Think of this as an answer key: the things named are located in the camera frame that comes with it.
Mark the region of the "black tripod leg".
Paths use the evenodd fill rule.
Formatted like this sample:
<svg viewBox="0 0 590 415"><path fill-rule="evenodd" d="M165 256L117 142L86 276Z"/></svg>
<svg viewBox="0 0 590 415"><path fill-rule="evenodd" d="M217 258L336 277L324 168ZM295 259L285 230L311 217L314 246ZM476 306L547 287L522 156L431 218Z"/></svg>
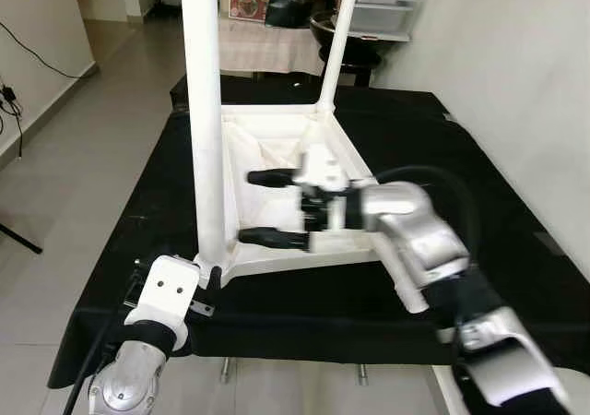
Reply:
<svg viewBox="0 0 590 415"><path fill-rule="evenodd" d="M16 231L9 229L8 226L3 224L3 222L0 222L0 233L7 235L7 237L11 238L14 242L21 243L25 249L30 250L34 254L41 255L43 252L40 246L29 241L29 239L22 237L22 235L18 234Z"/></svg>

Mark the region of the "black plastic bag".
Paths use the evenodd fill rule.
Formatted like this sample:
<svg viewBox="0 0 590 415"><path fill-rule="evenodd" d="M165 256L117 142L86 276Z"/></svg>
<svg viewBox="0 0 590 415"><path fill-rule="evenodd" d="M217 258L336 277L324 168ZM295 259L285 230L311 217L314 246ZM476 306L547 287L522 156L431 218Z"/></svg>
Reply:
<svg viewBox="0 0 590 415"><path fill-rule="evenodd" d="M313 0L268 0L265 23L268 27L296 29L306 27Z"/></svg>

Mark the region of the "pale patterned cloth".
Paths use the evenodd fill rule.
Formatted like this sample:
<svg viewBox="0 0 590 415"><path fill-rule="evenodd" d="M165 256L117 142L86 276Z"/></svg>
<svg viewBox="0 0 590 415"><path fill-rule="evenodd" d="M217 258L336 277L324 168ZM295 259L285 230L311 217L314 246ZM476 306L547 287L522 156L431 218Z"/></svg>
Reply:
<svg viewBox="0 0 590 415"><path fill-rule="evenodd" d="M223 72L304 73L324 69L311 29L284 29L250 20L218 21L219 69Z"/></svg>

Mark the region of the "black tablecloth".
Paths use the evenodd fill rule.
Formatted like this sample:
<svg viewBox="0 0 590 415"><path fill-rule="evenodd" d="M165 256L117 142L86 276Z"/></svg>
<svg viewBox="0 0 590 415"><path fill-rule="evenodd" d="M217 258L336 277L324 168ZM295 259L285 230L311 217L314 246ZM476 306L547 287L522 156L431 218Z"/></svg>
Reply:
<svg viewBox="0 0 590 415"><path fill-rule="evenodd" d="M173 111L67 319L51 389L67 388L115 305L136 260L195 254L193 159L185 79L165 87ZM547 229L506 182L458 107L427 91L345 86L336 117L373 170L445 168L475 193L477 260L553 365L589 372L589 284L545 243ZM210 317L191 315L185 353L202 357L368 364L451 361L429 319L408 313L378 263L334 265L232 279Z"/></svg>

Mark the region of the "white plastic table top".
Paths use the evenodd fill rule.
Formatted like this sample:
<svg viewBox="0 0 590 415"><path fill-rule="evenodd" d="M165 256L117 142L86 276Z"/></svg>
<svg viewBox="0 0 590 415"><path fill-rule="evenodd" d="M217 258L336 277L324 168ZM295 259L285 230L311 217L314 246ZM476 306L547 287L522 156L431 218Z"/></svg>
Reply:
<svg viewBox="0 0 590 415"><path fill-rule="evenodd" d="M225 235L228 258L220 265L222 285L245 276L311 267L380 262L397 267L395 247L365 222L365 230L309 232L309 249L268 249L240 243L239 230L277 227L303 232L299 188L248 184L249 171L298 168L301 154L310 145L327 145L349 179L362 186L374 184L372 170L347 136L335 115L317 115L315 104L224 104L222 129ZM207 287L209 267L201 267Z"/></svg>

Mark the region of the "clear plastic storage box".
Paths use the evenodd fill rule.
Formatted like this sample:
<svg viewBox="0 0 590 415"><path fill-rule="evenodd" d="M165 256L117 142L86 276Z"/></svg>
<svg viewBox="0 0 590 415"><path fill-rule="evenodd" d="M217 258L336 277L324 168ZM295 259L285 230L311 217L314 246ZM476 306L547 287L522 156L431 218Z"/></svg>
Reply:
<svg viewBox="0 0 590 415"><path fill-rule="evenodd" d="M348 27L350 36L409 42L422 0L357 0Z"/></svg>

